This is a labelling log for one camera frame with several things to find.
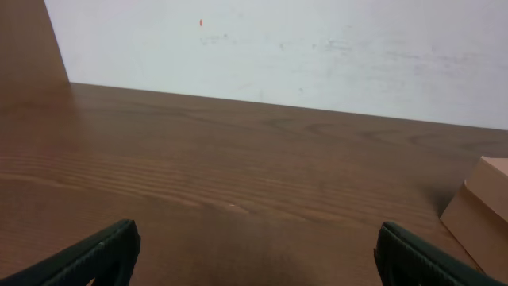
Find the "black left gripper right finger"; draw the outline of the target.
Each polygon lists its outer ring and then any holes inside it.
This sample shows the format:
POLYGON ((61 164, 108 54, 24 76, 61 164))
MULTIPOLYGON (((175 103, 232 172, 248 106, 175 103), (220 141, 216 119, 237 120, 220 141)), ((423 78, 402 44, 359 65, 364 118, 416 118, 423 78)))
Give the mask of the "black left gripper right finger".
POLYGON ((374 249, 383 286, 504 286, 394 222, 384 222, 374 249))

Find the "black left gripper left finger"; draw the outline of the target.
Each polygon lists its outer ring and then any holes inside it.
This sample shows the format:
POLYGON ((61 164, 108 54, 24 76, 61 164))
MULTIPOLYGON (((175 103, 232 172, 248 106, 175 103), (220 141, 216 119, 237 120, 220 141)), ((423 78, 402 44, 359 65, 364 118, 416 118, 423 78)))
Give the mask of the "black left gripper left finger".
POLYGON ((140 252, 136 223, 122 219, 11 276, 1 286, 128 286, 140 252))

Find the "cardboard box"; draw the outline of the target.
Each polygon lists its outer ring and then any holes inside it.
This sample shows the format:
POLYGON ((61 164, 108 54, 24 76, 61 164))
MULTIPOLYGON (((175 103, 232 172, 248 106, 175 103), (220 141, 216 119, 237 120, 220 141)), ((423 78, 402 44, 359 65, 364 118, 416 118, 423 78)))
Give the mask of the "cardboard box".
POLYGON ((488 275, 507 282, 507 159, 481 157, 441 221, 488 275))

